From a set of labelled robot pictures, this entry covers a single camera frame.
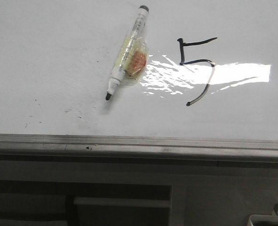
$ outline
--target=white board surface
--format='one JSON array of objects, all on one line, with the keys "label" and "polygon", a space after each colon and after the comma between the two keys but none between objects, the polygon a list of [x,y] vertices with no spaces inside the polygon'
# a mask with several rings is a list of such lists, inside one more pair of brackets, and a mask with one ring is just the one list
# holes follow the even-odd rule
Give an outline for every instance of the white board surface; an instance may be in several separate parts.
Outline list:
[{"label": "white board surface", "polygon": [[[137,8],[150,57],[105,100]],[[184,47],[178,38],[217,40]],[[277,0],[0,0],[0,133],[278,140]]]}]

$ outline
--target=plastic wrapper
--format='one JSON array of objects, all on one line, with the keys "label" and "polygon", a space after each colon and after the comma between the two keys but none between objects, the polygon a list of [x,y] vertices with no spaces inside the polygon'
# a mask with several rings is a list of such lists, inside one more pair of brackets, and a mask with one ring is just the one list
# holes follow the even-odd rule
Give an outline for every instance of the plastic wrapper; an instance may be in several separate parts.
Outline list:
[{"label": "plastic wrapper", "polygon": [[137,79],[147,64],[148,48],[142,37],[135,39],[124,71],[127,79]]}]

